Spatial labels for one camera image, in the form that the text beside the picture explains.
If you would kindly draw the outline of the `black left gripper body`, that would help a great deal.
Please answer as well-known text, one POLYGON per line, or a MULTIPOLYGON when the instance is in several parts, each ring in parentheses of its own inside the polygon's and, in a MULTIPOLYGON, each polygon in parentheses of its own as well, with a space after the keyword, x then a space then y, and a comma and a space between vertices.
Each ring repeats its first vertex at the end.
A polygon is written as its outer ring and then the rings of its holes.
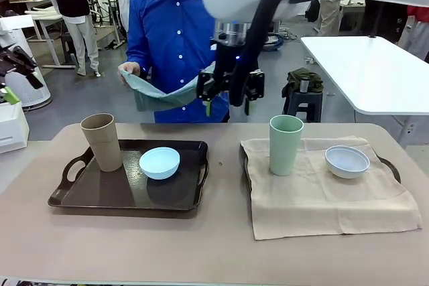
POLYGON ((35 71, 36 62, 20 46, 1 47, 1 76, 10 71, 28 76, 35 71))

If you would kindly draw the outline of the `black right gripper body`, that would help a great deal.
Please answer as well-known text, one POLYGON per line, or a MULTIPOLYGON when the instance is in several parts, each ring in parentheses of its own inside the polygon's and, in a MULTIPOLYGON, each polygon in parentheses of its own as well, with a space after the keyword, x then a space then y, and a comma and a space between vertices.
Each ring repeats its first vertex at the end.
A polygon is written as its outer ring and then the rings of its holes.
POLYGON ((216 60, 213 72, 213 89, 216 94, 229 91, 232 73, 240 56, 239 46, 217 43, 216 60))

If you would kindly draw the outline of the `person's right hand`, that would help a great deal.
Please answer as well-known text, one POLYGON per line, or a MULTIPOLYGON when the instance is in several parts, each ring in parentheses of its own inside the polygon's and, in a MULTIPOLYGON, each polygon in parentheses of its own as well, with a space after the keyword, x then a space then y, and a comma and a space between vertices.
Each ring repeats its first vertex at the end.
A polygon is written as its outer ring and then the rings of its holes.
POLYGON ((126 72, 135 76, 140 76, 141 68, 137 62, 124 62, 118 67, 119 77, 123 76, 122 72, 126 72))

